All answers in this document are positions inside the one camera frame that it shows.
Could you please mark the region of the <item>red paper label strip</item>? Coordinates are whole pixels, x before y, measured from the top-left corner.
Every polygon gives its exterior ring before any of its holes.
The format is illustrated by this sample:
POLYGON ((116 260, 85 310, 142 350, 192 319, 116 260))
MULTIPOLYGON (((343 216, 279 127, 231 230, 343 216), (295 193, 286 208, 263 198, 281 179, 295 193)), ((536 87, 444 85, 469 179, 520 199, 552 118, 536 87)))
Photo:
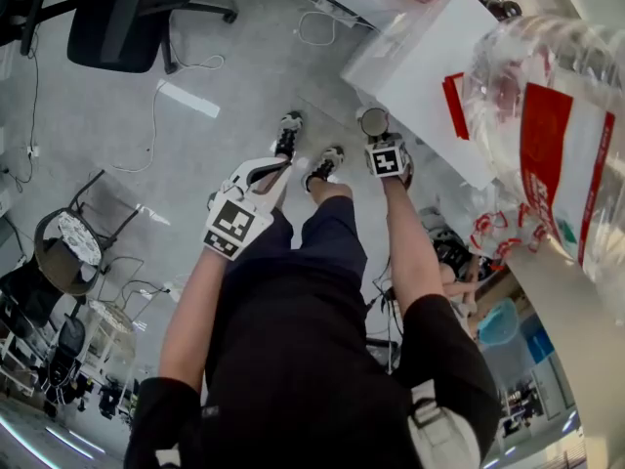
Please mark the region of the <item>red paper label strip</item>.
POLYGON ((470 134, 462 105, 463 80, 464 74, 462 72, 445 76, 442 81, 442 89, 456 137, 463 141, 469 141, 470 134))

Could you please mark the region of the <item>person's dark shorts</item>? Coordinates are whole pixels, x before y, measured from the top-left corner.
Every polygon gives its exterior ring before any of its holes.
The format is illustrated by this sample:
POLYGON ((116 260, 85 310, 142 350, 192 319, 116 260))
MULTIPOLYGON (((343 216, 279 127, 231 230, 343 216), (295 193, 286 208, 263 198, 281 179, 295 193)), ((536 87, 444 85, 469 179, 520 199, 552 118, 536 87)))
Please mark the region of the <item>person's dark shorts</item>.
POLYGON ((273 223, 226 270, 226 281, 265 279, 280 271, 320 271, 361 289, 367 256, 357 235, 354 203, 334 196, 318 205, 301 229, 302 244, 291 246, 294 230, 277 208, 273 223))

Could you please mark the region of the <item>person's left shoe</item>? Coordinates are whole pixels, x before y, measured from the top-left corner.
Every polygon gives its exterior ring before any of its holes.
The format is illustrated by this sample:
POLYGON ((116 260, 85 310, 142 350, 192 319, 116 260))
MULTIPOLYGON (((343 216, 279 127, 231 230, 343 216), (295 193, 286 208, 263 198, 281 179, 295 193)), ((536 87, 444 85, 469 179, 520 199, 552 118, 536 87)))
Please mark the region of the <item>person's left shoe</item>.
POLYGON ((275 141, 275 156, 283 156, 288 160, 293 158, 296 142, 303 126, 304 118, 297 110, 290 111, 281 118, 275 141))

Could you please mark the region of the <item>person's right shoe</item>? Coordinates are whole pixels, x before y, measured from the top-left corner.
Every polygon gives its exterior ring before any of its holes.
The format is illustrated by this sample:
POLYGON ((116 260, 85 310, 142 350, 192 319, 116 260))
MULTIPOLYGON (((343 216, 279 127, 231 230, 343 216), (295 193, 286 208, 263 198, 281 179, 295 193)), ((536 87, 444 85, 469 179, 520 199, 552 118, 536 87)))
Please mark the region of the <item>person's right shoe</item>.
POLYGON ((309 167, 304 175, 302 184, 306 193, 310 193, 310 181, 318 179, 328 182, 336 171, 341 167, 345 159, 344 149, 339 145, 332 145, 326 148, 319 159, 309 167))

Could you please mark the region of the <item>person's shoe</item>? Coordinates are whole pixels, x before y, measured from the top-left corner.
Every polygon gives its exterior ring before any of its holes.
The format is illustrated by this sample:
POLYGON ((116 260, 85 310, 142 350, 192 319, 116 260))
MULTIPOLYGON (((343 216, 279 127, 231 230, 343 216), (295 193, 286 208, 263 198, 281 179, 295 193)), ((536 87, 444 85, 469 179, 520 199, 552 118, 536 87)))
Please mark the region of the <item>person's shoe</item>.
POLYGON ((288 160, 293 158, 296 142, 303 126, 304 118, 297 110, 290 111, 281 118, 275 141, 275 156, 283 156, 288 160))
POLYGON ((328 182, 336 171, 341 167, 345 159, 344 149, 339 145, 332 145, 326 148, 319 159, 309 167, 304 175, 302 184, 306 193, 310 193, 310 181, 318 179, 328 182))

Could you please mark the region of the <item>clear water bottle red label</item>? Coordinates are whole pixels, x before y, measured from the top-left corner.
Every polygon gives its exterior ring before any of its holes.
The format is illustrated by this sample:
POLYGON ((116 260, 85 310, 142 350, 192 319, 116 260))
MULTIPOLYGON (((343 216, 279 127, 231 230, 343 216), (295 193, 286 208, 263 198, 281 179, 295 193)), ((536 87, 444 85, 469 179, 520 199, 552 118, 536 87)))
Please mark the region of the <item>clear water bottle red label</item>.
POLYGON ((502 21, 476 45, 462 104, 496 178, 586 276, 625 268, 625 29, 502 21))

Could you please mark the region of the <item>person's right forearm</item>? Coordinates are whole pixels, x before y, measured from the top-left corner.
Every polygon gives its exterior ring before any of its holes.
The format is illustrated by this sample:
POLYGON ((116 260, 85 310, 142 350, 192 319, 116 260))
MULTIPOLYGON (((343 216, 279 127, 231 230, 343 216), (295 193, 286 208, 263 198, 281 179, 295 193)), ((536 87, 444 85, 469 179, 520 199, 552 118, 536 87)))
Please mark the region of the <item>person's right forearm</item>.
POLYGON ((421 219, 398 177, 383 178, 387 200, 392 283, 401 317, 423 297, 443 296, 438 258, 421 219))

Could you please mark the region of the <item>white water dispenser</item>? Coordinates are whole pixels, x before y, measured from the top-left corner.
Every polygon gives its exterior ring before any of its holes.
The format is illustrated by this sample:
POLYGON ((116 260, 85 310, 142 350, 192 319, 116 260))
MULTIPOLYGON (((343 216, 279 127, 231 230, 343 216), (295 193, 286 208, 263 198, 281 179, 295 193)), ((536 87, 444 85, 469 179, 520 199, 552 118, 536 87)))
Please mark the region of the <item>white water dispenser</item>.
POLYGON ((468 70, 475 45, 496 25, 479 0, 419 4, 374 34, 341 73, 363 103, 384 108, 478 190, 494 174, 477 145, 456 136, 443 80, 468 70))

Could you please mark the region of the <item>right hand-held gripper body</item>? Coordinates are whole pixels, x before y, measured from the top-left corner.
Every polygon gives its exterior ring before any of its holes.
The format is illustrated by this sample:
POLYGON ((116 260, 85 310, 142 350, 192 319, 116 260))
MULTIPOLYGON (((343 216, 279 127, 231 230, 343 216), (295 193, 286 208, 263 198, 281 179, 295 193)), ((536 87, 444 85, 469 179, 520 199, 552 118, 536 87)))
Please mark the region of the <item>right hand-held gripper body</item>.
POLYGON ((408 153, 400 134, 368 137, 365 157, 370 173, 378 178, 399 177, 408 166, 408 153))

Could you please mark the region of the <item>white cup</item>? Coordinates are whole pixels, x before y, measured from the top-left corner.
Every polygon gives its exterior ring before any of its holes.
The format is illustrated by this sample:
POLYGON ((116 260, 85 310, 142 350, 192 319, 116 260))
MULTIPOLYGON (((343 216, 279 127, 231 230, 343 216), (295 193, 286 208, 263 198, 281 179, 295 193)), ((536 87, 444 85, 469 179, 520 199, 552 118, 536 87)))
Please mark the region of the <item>white cup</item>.
POLYGON ((380 107, 362 107, 356 113, 360 130, 370 138, 383 137, 389 129, 388 113, 380 107))

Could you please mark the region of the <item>person's left forearm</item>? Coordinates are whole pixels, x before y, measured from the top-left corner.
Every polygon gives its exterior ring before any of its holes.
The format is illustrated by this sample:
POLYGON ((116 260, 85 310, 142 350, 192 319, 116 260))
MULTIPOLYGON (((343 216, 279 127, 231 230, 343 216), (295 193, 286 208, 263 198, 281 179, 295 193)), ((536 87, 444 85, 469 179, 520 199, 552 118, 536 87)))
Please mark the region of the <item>person's left forearm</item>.
POLYGON ((227 260, 204 248, 171 317, 158 373, 201 392, 227 260))

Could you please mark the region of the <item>white power strip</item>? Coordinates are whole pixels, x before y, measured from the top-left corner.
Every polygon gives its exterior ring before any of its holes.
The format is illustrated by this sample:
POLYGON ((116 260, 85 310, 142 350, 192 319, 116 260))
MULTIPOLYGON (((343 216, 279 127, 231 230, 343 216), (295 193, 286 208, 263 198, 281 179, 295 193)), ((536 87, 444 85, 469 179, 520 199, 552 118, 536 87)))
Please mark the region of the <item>white power strip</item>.
POLYGON ((359 17, 330 2, 329 0, 317 0, 314 6, 322 13, 330 16, 335 21, 347 27, 353 27, 359 21, 359 17))

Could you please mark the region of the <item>person's black shirt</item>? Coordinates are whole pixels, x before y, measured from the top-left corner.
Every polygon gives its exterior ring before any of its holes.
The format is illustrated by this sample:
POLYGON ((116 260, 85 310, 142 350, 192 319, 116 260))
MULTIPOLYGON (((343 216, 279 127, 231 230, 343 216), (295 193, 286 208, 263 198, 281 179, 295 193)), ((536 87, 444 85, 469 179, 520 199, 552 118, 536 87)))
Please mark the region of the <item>person's black shirt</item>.
POLYGON ((363 313, 359 290, 324 272, 228 282, 225 271, 201 392, 145 380, 124 469, 423 469, 427 400, 461 437, 451 461, 478 466, 500 405, 447 299, 410 306, 393 373, 368 352, 363 313))

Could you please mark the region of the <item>black office chair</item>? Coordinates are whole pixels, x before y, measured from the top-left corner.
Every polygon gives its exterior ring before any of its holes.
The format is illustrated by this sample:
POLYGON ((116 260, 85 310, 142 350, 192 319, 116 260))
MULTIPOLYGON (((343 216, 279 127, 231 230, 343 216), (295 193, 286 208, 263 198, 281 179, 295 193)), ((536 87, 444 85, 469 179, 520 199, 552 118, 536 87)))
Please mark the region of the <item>black office chair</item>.
POLYGON ((167 74, 177 71, 172 60, 169 19, 175 10, 220 15, 233 23, 233 0, 65 0, 45 7, 44 0, 0 0, 0 47, 14 41, 26 56, 35 28, 65 13, 74 17, 67 57, 75 64, 118 72, 145 73, 158 53, 167 74))

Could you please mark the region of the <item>round chair with patterned cushion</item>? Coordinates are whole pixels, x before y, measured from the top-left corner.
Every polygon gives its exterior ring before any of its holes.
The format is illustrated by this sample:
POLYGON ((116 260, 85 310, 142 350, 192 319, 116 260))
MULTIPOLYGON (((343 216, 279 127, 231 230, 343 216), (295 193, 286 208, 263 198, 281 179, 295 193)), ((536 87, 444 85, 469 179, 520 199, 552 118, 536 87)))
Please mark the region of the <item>round chair with patterned cushion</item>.
POLYGON ((102 273, 104 254, 139 214, 133 211, 110 234, 94 230, 84 216, 87 202, 83 195, 104 175, 104 170, 98 172, 66 207, 45 216, 35 229, 34 257, 40 272, 57 290, 71 296, 92 290, 102 273))

